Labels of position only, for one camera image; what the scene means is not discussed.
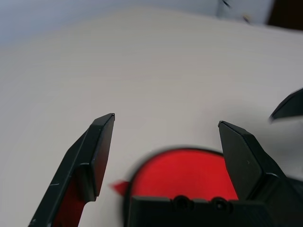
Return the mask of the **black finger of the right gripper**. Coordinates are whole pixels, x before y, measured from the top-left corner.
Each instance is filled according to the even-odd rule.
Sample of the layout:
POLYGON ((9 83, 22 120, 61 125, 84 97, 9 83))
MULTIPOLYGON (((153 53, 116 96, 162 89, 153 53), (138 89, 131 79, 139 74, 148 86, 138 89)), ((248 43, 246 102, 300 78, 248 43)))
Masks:
POLYGON ((303 89, 287 96, 270 115, 270 120, 298 117, 303 115, 303 89))

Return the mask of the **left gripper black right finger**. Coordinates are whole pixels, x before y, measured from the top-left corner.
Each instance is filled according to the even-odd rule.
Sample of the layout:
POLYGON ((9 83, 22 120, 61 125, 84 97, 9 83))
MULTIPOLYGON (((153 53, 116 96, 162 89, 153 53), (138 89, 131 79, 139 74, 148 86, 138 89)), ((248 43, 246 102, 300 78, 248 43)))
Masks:
POLYGON ((218 128, 225 166, 240 200, 253 198, 269 175, 286 178, 254 135, 226 121, 220 121, 218 128))

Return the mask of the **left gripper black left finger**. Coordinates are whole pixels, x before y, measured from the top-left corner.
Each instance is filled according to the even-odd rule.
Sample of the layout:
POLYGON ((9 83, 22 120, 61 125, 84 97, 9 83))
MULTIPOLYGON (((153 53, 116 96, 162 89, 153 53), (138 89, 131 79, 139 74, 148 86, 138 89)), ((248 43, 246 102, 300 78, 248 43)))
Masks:
POLYGON ((95 119, 68 149, 29 226, 78 226, 85 205, 100 194, 114 121, 114 113, 95 119))

